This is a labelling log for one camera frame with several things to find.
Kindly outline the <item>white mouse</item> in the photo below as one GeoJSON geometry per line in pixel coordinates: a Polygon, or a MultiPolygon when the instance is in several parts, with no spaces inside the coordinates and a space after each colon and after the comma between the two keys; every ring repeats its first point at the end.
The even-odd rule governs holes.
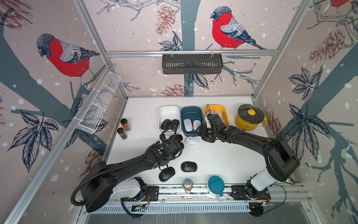
{"type": "Polygon", "coordinates": [[[190,146],[199,146],[200,140],[197,137],[189,136],[186,137],[185,143],[190,146]]]}
{"type": "Polygon", "coordinates": [[[183,120],[184,128],[187,133],[193,131],[193,123],[190,119],[183,120]]]}
{"type": "Polygon", "coordinates": [[[200,126],[201,126],[201,121],[200,120],[194,120],[193,121],[193,130],[196,131],[200,126]]]}

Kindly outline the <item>white mouse top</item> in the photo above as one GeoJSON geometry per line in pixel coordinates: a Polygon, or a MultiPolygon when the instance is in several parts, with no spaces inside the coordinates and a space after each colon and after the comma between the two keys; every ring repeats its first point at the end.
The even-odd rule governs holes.
{"type": "Polygon", "coordinates": [[[189,136],[186,137],[185,143],[190,146],[199,146],[200,140],[197,137],[189,136]]]}

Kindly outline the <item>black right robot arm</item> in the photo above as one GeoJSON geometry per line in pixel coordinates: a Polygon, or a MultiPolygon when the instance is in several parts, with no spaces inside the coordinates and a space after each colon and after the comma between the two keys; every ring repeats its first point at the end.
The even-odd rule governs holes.
{"type": "Polygon", "coordinates": [[[263,190],[276,182],[286,182],[299,167],[300,160],[283,138],[269,138],[245,132],[234,126],[225,126],[217,114],[208,114],[210,127],[201,125],[195,132],[202,140],[216,140],[237,144],[262,155],[266,168],[251,177],[245,185],[246,195],[257,198],[263,190]]]}

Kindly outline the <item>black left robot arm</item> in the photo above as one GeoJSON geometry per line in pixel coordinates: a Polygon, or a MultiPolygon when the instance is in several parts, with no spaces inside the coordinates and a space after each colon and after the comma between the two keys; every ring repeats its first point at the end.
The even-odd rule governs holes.
{"type": "Polygon", "coordinates": [[[109,165],[99,162],[76,188],[84,200],[80,205],[84,205],[88,213],[100,209],[118,184],[141,172],[166,166],[180,156],[183,149],[182,142],[158,143],[150,145],[142,155],[123,162],[109,165]]]}

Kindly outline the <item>pink mouse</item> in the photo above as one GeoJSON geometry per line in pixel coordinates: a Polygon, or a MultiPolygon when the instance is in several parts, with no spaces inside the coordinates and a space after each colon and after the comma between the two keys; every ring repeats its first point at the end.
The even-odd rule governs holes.
{"type": "Polygon", "coordinates": [[[216,113],[221,119],[224,118],[224,116],[223,116],[223,111],[215,111],[215,113],[216,113]]]}

